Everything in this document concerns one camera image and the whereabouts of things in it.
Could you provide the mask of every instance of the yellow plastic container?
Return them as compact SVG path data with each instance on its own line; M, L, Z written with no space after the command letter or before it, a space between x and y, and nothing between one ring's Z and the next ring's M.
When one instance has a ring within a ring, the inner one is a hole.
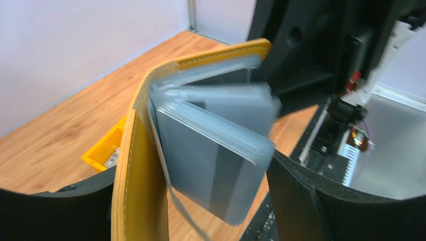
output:
M98 172L105 171L104 166L110 156L120 147L126 117L121 118L93 147L81 156L81 159Z

